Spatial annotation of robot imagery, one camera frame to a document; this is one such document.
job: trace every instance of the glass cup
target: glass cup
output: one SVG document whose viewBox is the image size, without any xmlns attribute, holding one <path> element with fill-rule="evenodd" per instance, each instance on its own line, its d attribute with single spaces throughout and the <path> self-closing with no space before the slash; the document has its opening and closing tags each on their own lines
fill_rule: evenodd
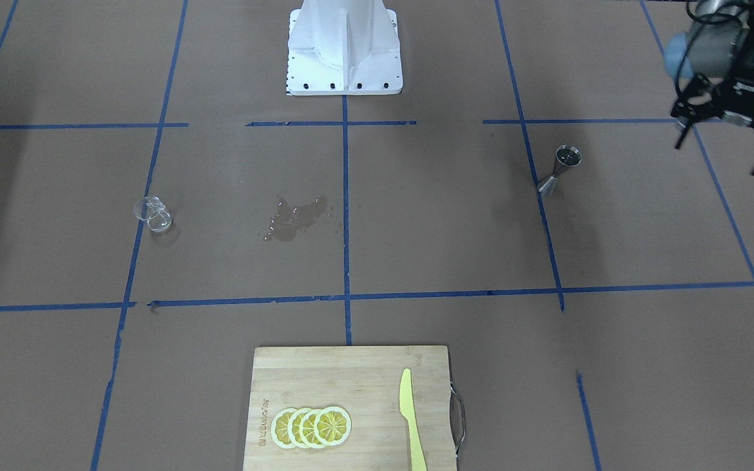
<svg viewBox="0 0 754 471">
<path fill-rule="evenodd" d="M 156 196 L 147 196 L 135 203 L 132 207 L 132 215 L 147 224 L 147 227 L 157 234 L 168 230 L 170 224 L 173 223 L 173 217 L 168 209 Z"/>
</svg>

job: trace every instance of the liquid puddle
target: liquid puddle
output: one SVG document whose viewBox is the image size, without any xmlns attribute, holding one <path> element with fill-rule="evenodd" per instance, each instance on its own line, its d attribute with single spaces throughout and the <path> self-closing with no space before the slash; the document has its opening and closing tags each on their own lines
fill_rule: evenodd
<svg viewBox="0 0 754 471">
<path fill-rule="evenodd" d="M 264 241 L 273 238 L 282 242 L 292 241 L 296 234 L 305 232 L 308 227 L 315 224 L 326 208 L 327 198 L 324 196 L 301 206 L 290 206 L 283 198 L 278 198 L 278 213 L 270 218 L 270 229 L 264 235 Z"/>
</svg>

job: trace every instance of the jigger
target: jigger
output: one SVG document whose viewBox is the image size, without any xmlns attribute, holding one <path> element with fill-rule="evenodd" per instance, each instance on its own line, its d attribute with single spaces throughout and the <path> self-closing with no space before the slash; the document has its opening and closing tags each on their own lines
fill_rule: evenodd
<svg viewBox="0 0 754 471">
<path fill-rule="evenodd" d="M 554 153 L 554 170 L 537 185 L 537 191 L 542 196 L 552 196 L 560 175 L 572 167 L 577 167 L 580 163 L 581 152 L 577 147 L 565 145 L 557 147 L 557 151 Z"/>
</svg>

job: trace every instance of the cutting board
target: cutting board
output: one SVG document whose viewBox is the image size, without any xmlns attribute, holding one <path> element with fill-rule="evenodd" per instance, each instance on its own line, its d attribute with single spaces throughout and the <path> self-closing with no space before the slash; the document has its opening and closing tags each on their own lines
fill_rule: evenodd
<svg viewBox="0 0 754 471">
<path fill-rule="evenodd" d="M 243 471 L 411 470 L 409 431 L 398 399 L 404 368 L 412 372 L 427 471 L 456 471 L 445 346 L 256 349 Z M 327 406 L 351 415 L 343 444 L 283 449 L 272 441 L 272 418 L 281 409 Z"/>
</svg>

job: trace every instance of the yellow knife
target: yellow knife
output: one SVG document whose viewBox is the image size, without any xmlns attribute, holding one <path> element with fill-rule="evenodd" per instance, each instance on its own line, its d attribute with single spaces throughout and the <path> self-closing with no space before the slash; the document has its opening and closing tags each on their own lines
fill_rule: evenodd
<svg viewBox="0 0 754 471">
<path fill-rule="evenodd" d="M 418 436 L 418 421 L 415 418 L 415 400 L 412 399 L 412 372 L 403 370 L 401 376 L 401 414 L 409 423 L 409 448 L 412 453 L 412 471 L 427 471 L 424 450 Z"/>
</svg>

